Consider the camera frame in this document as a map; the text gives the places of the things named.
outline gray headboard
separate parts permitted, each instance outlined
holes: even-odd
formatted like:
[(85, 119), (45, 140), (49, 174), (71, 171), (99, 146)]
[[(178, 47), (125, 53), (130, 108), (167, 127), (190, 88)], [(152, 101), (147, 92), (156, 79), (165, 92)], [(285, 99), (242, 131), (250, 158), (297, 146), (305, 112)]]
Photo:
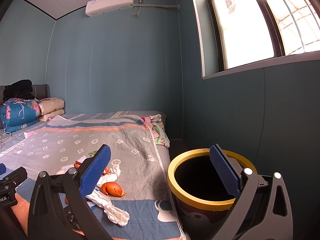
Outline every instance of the gray headboard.
[[(0, 108), (3, 104), (3, 90), (5, 86), (0, 86)], [(35, 96), (36, 99), (44, 99), (50, 97), (50, 90), (47, 84), (44, 85), (32, 85), (32, 94)]]

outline textured blue pad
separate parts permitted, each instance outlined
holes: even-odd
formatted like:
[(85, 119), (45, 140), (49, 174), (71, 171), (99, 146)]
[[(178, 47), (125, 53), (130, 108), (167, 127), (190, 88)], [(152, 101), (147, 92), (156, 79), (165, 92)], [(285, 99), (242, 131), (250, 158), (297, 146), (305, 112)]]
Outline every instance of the textured blue pad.
[(7, 168), (3, 163), (0, 163), (0, 175), (5, 174), (7, 172)]
[(212, 145), (210, 148), (210, 161), (217, 171), (228, 194), (238, 198), (240, 196), (240, 178), (234, 172), (222, 152), (220, 152), (215, 145)]
[(93, 161), (81, 178), (80, 194), (83, 198), (94, 190), (104, 169), (111, 159), (111, 150), (107, 145), (102, 146), (93, 157)]

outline trash can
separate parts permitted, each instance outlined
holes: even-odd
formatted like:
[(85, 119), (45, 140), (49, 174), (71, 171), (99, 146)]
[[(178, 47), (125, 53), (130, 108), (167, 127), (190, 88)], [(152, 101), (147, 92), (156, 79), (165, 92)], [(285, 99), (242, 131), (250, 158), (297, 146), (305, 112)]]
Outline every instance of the trash can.
[[(228, 194), (209, 158), (210, 149), (197, 149), (180, 154), (168, 168), (168, 185), (176, 197), (183, 229), (192, 235), (207, 236), (220, 225), (235, 201)], [(223, 150), (243, 168), (255, 173), (254, 165), (243, 156)]]

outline air conditioner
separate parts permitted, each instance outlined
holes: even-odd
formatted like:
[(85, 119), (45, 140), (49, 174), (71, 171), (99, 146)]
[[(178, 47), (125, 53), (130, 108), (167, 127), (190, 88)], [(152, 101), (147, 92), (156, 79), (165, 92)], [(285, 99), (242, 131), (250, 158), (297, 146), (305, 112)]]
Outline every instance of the air conditioner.
[(110, 11), (132, 8), (134, 0), (92, 0), (87, 3), (85, 13), (89, 17)]

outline black mechanical device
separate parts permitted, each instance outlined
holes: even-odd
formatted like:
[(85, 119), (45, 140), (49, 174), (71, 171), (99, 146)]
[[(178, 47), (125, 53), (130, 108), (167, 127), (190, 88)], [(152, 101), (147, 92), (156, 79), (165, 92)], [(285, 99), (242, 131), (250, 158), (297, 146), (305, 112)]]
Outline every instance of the black mechanical device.
[[(92, 192), (83, 181), (96, 180), (101, 174), (95, 162), (106, 162), (111, 153), (103, 145), (94, 157), (70, 168), (63, 175), (39, 173), (33, 190), (28, 236), (11, 211), (16, 205), (15, 188), (27, 178), (20, 167), (0, 180), (0, 235), (6, 240), (112, 240), (87, 205), (84, 194)], [(207, 240), (292, 240), (293, 223), (289, 196), (282, 176), (261, 176), (228, 159), (218, 145), (210, 150), (210, 159), (227, 191), (236, 200), (220, 226)], [(59, 192), (65, 193), (70, 209), (84, 236), (75, 232), (66, 216)]]

